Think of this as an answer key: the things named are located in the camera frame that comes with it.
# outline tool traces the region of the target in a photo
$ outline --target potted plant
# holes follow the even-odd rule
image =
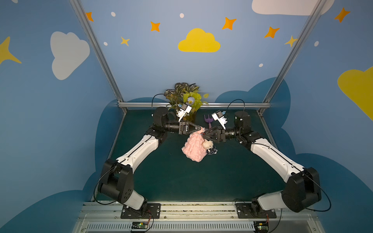
[[[186,82],[176,83],[175,89],[168,89],[164,92],[164,96],[169,100],[170,109],[175,109],[176,114],[180,110],[179,105],[189,105],[192,107],[192,110],[183,117],[183,120],[188,120],[191,122],[195,121],[195,114],[197,110],[205,103],[209,104],[206,101],[202,101],[202,96],[198,93],[199,86],[196,84],[188,84]],[[203,97],[207,98],[209,94],[204,94]]]

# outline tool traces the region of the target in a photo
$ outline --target hello kitty plush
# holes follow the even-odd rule
[[[216,154],[217,149],[214,146],[214,143],[212,141],[208,141],[205,139],[205,141],[202,143],[203,147],[206,149],[206,153],[211,155],[211,154]]]

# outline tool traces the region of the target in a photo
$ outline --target white cloud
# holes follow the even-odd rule
[[[318,0],[253,0],[254,12],[262,15],[310,15]],[[321,13],[327,12],[334,0],[327,0]]]
[[[72,32],[54,32],[50,38],[50,48],[54,56],[53,74],[64,80],[80,66],[90,54],[90,46]]]

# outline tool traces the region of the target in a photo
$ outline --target plush toy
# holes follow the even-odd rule
[[[184,147],[181,148],[183,153],[188,158],[196,162],[200,162],[207,154],[206,149],[202,145],[202,143],[204,142],[204,139],[202,137],[203,132],[204,129],[202,128],[200,131],[192,133],[189,136]]]
[[[208,141],[205,139],[205,141],[202,143],[203,147],[206,149],[206,153],[211,155],[211,154],[216,154],[217,149],[214,146],[214,143],[212,141]]]

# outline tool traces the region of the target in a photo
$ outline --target yellow star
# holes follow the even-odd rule
[[[12,60],[18,63],[22,63],[9,52],[9,42],[10,37],[7,37],[4,42],[0,44],[0,64],[5,60]]]
[[[341,12],[339,13],[339,15],[337,15],[337,17],[335,17],[334,19],[338,19],[340,23],[342,23],[342,20],[343,18],[348,15],[351,11],[345,11],[345,8],[342,8]]]
[[[159,31],[159,25],[161,23],[153,23],[151,22],[151,31]]]
[[[285,44],[289,44],[290,47],[293,47],[293,43],[294,43],[296,40],[297,40],[297,39],[294,39],[293,36],[291,36],[291,39],[290,39],[288,42],[286,42]]]
[[[222,30],[226,28],[232,30],[234,21],[236,21],[236,19],[228,19],[227,17],[225,17],[225,25],[223,26]]]
[[[266,37],[272,37],[272,38],[274,38],[275,34],[276,34],[276,32],[278,30],[279,30],[279,28],[273,29],[273,28],[269,27],[269,31],[268,31],[268,33],[266,34],[266,36],[264,38],[266,38]]]
[[[125,39],[123,39],[123,37],[122,37],[122,40],[123,40],[123,41],[122,41],[121,44],[126,44],[126,45],[128,46],[128,43],[127,43],[127,42],[129,41],[129,39],[128,39],[128,40],[125,40]]]
[[[92,12],[89,12],[89,13],[86,13],[87,14],[87,18],[88,20],[92,21],[93,22],[93,19],[92,19]]]

